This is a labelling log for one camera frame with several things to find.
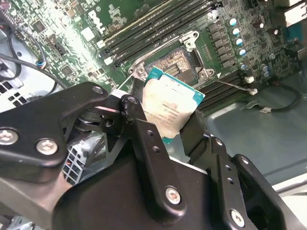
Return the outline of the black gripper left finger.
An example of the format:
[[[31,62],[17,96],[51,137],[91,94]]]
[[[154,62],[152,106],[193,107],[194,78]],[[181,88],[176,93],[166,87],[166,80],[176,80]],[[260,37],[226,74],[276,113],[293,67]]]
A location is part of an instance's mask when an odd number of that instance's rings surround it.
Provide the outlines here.
[[[108,95],[90,82],[1,113],[1,204],[37,224],[52,223],[57,203],[72,188],[62,175],[67,140],[75,121],[88,110],[102,119],[93,130],[106,133],[115,143],[109,167],[126,158],[136,161],[152,218],[161,224],[182,219],[187,199],[140,101],[131,95]]]

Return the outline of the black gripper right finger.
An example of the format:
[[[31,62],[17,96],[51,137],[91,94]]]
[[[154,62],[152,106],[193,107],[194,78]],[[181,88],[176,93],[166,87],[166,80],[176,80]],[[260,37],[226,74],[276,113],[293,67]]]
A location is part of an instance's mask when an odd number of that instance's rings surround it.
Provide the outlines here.
[[[200,111],[180,131],[189,163],[209,176],[211,219],[217,230],[298,230],[300,221],[255,165],[231,157],[212,136]]]

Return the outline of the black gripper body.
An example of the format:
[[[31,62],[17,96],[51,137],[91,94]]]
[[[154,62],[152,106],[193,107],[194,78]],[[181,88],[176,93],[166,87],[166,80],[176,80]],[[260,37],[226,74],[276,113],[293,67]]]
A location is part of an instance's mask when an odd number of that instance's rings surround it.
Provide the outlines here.
[[[57,203],[54,230],[222,230],[212,208],[210,178],[176,159],[172,164],[188,200],[185,216],[163,225],[150,215],[136,161],[126,158],[69,189]]]

